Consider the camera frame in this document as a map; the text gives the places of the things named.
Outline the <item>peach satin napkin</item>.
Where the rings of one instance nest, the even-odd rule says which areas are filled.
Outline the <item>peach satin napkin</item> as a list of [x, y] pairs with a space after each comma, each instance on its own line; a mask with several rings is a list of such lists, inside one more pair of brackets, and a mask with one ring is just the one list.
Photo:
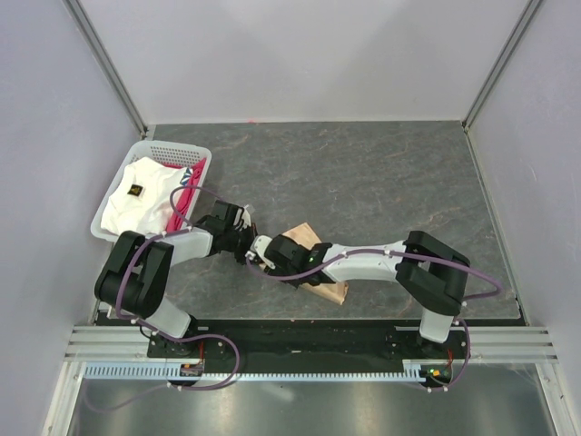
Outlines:
[[[294, 242], [304, 246], [305, 248], [312, 248], [316, 243], [320, 243], [320, 237], [315, 233], [308, 223], [301, 223], [286, 232], [284, 236], [291, 238]], [[300, 288], [312, 292], [319, 297], [328, 301], [342, 305], [348, 293], [349, 286], [346, 282], [324, 283], [317, 286], [312, 286], [308, 283], [302, 283]]]

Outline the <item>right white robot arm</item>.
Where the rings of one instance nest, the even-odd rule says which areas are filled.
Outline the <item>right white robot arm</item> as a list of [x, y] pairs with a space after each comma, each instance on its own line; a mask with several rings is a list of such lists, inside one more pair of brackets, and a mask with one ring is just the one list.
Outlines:
[[429, 358], [448, 347], [470, 266], [466, 256], [422, 231], [410, 232], [404, 241], [359, 247], [316, 243], [306, 248], [282, 234], [259, 235], [248, 255], [260, 259], [268, 276], [295, 287], [354, 280], [399, 284], [422, 307], [415, 343]]

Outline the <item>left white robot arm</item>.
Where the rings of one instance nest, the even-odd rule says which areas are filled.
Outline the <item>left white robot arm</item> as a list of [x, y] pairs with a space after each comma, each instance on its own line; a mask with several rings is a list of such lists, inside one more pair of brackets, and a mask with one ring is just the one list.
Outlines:
[[124, 232], [96, 280], [94, 295], [119, 318], [142, 322], [168, 336], [168, 347], [178, 356], [192, 356], [200, 343], [193, 330], [196, 319], [165, 297], [171, 268], [222, 252], [243, 263], [256, 236], [251, 208], [220, 200], [209, 214], [179, 231], [150, 238]]

